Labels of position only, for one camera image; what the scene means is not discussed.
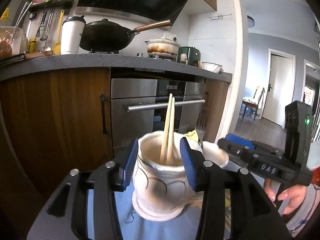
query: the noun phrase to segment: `wooden chopstick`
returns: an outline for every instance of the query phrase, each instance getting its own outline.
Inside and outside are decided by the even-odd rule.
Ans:
[[[169,138],[168,138],[168,150],[167,150],[167,165],[170,164],[172,156],[172,145],[173,145],[173,133],[174,133],[174,101],[172,98],[171,113],[170,113],[170,125],[169,125]]]
[[[169,103],[167,107],[167,113],[165,115],[165,123],[164,123],[164,137],[161,146],[160,152],[160,163],[164,162],[165,152],[167,149],[168,143],[168,134],[169,134],[169,125],[170,125],[170,114],[171,114],[171,105],[172,105],[172,94],[169,96]]]

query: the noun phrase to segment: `wooden chair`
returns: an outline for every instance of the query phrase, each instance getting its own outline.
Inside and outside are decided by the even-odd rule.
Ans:
[[[255,95],[256,95],[256,93],[257,93],[257,91],[258,91],[259,88],[260,88],[259,86],[256,87],[256,91],[254,92],[253,97],[255,97]],[[255,108],[256,110],[255,110],[255,113],[254,113],[254,120],[256,120],[256,115],[257,115],[257,111],[258,111],[258,106],[259,106],[259,103],[260,103],[260,100],[261,100],[261,98],[262,98],[263,93],[264,93],[264,88],[262,89],[261,94],[260,94],[260,96],[259,96],[258,104],[254,104],[254,103],[252,103],[252,102],[247,102],[247,101],[245,101],[245,100],[242,100],[242,103],[244,104],[244,111],[243,111],[242,119],[244,118],[245,111],[247,110],[247,107],[250,106],[250,107],[251,107],[250,117],[252,116],[252,110],[253,110],[253,108]]]

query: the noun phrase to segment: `wall outlet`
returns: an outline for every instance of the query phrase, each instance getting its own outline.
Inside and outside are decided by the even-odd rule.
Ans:
[[[164,31],[163,37],[172,41],[177,41],[177,35],[171,32]]]

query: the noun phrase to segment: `metal screw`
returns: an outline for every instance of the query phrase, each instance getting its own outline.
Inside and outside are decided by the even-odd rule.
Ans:
[[[75,175],[77,175],[78,173],[79,173],[79,170],[78,170],[78,169],[73,169],[73,170],[70,171],[70,175],[71,175],[71,176],[75,176]]]
[[[112,167],[115,166],[115,165],[116,165],[116,164],[115,164],[114,161],[109,161],[109,162],[106,163],[106,167],[107,167],[107,168],[112,168]]]
[[[246,169],[246,168],[241,168],[240,169],[240,172],[243,174],[243,175],[247,175],[249,173],[249,171]]]
[[[203,165],[206,167],[211,167],[213,165],[212,161],[204,161]]]

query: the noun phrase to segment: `oven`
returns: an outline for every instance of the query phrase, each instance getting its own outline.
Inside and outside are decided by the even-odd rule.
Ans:
[[[169,94],[175,97],[174,130],[186,133],[196,126],[204,103],[204,84],[163,79],[111,80],[111,130],[114,154],[132,138],[164,129]]]

